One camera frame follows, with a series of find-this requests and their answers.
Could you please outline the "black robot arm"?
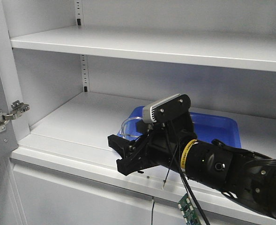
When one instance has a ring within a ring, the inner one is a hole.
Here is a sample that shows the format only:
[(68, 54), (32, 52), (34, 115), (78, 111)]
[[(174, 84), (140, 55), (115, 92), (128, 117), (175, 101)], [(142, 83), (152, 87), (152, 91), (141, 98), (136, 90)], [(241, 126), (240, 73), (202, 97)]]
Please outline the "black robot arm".
[(276, 219), (276, 159), (218, 140), (198, 140), (190, 119), (155, 124), (133, 141), (110, 135), (108, 144), (121, 156), (117, 169), (123, 175), (161, 165)]

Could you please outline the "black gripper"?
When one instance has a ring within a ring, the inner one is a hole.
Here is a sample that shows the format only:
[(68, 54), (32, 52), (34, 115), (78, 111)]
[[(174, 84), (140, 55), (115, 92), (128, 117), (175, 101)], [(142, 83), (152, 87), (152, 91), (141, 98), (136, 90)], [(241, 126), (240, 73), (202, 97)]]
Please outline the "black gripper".
[(178, 171), (183, 145), (190, 140), (192, 139), (184, 137), (178, 142), (172, 142), (167, 134), (151, 130), (134, 142), (117, 135), (110, 135), (108, 145), (122, 157), (116, 160), (117, 170), (127, 176), (157, 165)]

